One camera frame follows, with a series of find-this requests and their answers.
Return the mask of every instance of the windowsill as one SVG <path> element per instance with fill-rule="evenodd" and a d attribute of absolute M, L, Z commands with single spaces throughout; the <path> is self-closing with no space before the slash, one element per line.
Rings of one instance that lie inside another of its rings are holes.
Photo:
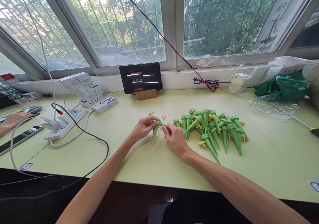
<path fill-rule="evenodd" d="M 227 81 L 232 75 L 234 75 L 238 66 L 230 67 L 212 67 L 204 69 L 196 69 L 196 71 L 205 80 L 217 79 L 219 81 Z M 247 85 L 257 84 L 264 76 L 267 68 L 267 64 L 260 65 L 247 65 L 244 68 L 244 73 L 251 73 L 254 68 L 258 67 L 258 70 L 252 77 L 247 81 Z M 180 72 L 174 71 L 162 71 L 162 83 L 163 90 L 183 90 L 183 89 L 202 89 L 206 88 L 205 84 L 193 84 L 193 78 L 196 77 L 196 73 L 191 69 L 181 70 Z M 113 92 L 123 90 L 122 79 L 120 74 L 116 75 L 103 75 L 103 76 L 92 76 L 92 79 L 99 84 L 104 92 Z M 54 79 L 55 92 L 57 95 L 70 94 L 58 79 Z M 42 94 L 52 93 L 52 82 L 51 80 L 41 81 L 24 81 L 14 84 L 13 87 L 20 90 L 32 92 L 38 91 Z"/>

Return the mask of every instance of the sticker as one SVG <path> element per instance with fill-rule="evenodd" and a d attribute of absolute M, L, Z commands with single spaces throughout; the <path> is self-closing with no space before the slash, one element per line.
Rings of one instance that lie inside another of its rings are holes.
<path fill-rule="evenodd" d="M 25 163 L 24 165 L 22 165 L 21 168 L 19 168 L 19 170 L 21 170 L 21 171 L 28 170 L 29 168 L 31 168 L 32 165 L 33 165 L 33 163 Z"/>
<path fill-rule="evenodd" d="M 309 184 L 310 184 L 317 192 L 319 192 L 319 183 L 309 182 Z"/>

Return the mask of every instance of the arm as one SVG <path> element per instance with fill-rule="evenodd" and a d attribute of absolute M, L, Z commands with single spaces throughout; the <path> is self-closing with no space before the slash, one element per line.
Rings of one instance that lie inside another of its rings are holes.
<path fill-rule="evenodd" d="M 33 114 L 17 110 L 10 114 L 2 124 L 0 124 L 0 137 L 7 131 L 11 130 L 22 121 L 32 117 Z"/>
<path fill-rule="evenodd" d="M 88 223 L 100 205 L 107 189 L 132 146 L 153 130 L 159 118 L 149 115 L 138 121 L 137 125 L 125 139 L 119 149 L 105 164 L 86 182 L 72 199 L 56 223 Z"/>
<path fill-rule="evenodd" d="M 244 176 L 191 150 L 181 128 L 162 127 L 168 147 L 200 172 L 252 223 L 309 223 L 271 193 Z"/>

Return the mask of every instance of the light green table surface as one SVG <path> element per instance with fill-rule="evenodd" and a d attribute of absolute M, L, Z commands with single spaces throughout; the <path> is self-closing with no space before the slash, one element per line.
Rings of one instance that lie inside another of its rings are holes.
<path fill-rule="evenodd" d="M 243 155 L 239 156 L 233 141 L 228 141 L 225 154 L 222 141 L 219 151 L 221 164 L 230 168 L 278 198 L 319 203 L 317 193 L 308 183 L 319 182 L 319 138 L 312 135 L 307 127 L 291 119 L 286 122 L 274 120 L 257 113 L 249 107 L 246 100 L 254 99 L 253 90 L 246 89 L 242 97 L 235 97 L 218 89 L 212 93 L 208 89 L 172 90 L 159 92 L 154 99 L 138 101 L 124 93 L 114 94 L 119 103 L 102 114 L 94 112 L 89 119 L 86 131 L 106 140 L 110 146 L 109 157 L 117 150 L 139 118 L 154 112 L 159 118 L 166 115 L 164 123 L 196 110 L 211 109 L 218 114 L 238 115 L 250 141 L 242 144 Z M 58 96 L 57 102 L 63 104 L 65 96 Z M 49 104 L 52 99 L 41 99 L 34 104 L 45 107 L 41 115 L 52 117 Z M 67 99 L 67 105 L 78 102 L 75 96 Z M 301 102 L 296 116 L 313 127 L 319 127 L 319 112 L 307 102 Z M 16 107 L 1 110 L 0 114 L 15 110 Z M 85 118 L 79 122 L 84 126 Z M 23 125 L 18 133 L 38 124 L 33 120 Z M 51 174 L 83 176 L 96 167 L 106 155 L 106 145 L 94 137 L 82 134 L 77 140 L 61 148 L 47 145 L 43 137 L 48 130 L 30 138 L 14 149 L 18 166 L 25 162 L 33 163 L 29 171 Z M 60 144 L 74 137 L 79 130 L 75 127 Z M 158 132 L 150 146 L 152 134 L 140 140 L 126 157 L 122 168 L 114 180 L 147 185 L 178 187 L 203 191 L 216 191 L 191 166 L 177 158 L 166 146 L 163 132 Z M 8 136 L 0 139 L 9 140 Z M 197 153 L 216 162 L 210 151 L 198 146 L 200 135 L 194 131 L 188 145 Z M 9 153 L 0 157 L 0 167 L 12 168 Z"/>

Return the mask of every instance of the screwdriver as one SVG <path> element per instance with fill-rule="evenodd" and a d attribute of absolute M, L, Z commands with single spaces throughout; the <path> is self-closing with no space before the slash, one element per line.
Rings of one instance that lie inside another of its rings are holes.
<path fill-rule="evenodd" d="M 286 113 L 287 115 L 289 115 L 290 117 L 294 118 L 295 120 L 297 120 L 298 122 L 302 123 L 303 125 L 307 126 L 310 129 L 310 132 L 314 135 L 316 135 L 317 137 L 319 137 L 319 128 L 313 128 L 309 125 L 307 125 L 306 123 L 302 122 L 300 119 L 297 119 L 296 117 L 292 116 L 291 114 L 289 114 L 288 112 L 284 111 L 282 108 L 279 108 L 277 105 L 273 104 L 272 102 L 269 101 L 270 104 L 272 104 L 273 106 L 275 106 L 276 108 L 280 109 L 282 112 Z"/>

